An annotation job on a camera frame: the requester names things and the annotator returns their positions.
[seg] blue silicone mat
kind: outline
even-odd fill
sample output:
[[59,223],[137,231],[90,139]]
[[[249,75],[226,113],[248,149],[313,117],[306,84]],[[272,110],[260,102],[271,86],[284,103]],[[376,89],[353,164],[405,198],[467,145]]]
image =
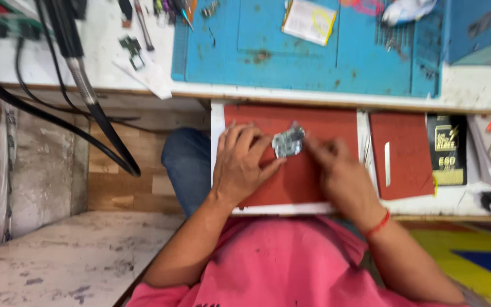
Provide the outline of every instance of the blue silicone mat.
[[[283,0],[220,0],[208,19],[198,0],[192,32],[177,21],[172,78],[176,81],[299,90],[436,97],[440,93],[444,1],[415,24],[390,30],[379,17],[312,1],[337,17],[327,46],[282,33]],[[394,39],[395,49],[387,49]]]

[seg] pink t-shirt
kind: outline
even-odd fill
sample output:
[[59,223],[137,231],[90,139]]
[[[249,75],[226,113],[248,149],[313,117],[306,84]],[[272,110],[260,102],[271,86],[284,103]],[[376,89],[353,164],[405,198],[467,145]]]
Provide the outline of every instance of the pink t-shirt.
[[142,283],[127,307],[442,306],[379,288],[357,267],[366,249],[324,217],[230,219],[199,283]]

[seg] hand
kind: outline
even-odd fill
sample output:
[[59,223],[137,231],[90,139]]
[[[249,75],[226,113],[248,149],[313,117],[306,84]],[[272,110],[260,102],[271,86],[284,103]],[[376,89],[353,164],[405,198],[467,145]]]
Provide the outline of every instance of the hand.
[[285,162],[281,158],[263,169],[259,167],[259,160],[273,138],[253,124],[231,126],[223,132],[217,147],[211,193],[234,208],[255,192]]
[[333,206],[363,233],[378,225],[386,211],[365,166],[350,155],[346,142],[336,139],[322,144],[306,136],[304,143],[321,165],[321,188]]

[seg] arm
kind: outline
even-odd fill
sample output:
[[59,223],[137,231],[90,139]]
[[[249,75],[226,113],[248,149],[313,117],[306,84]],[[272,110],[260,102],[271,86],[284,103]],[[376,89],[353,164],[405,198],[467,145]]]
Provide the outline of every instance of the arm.
[[[307,137],[306,146],[323,170],[322,188],[360,232],[378,225],[386,209],[378,202],[365,166],[350,156],[343,140],[321,144]],[[433,259],[397,222],[367,238],[386,285],[412,301],[463,304],[464,297]]]
[[[258,141],[252,146],[255,138]],[[212,190],[160,251],[145,274],[146,283],[158,288],[191,286],[200,280],[233,208],[284,162],[278,159],[259,168],[259,160],[272,138],[252,125],[232,127],[219,137]]]

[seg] jeans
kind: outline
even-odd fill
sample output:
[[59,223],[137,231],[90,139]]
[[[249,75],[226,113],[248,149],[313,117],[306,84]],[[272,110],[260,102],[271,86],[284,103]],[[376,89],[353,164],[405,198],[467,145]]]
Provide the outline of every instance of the jeans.
[[196,129],[179,128],[166,138],[161,161],[189,218],[211,190],[211,141]]

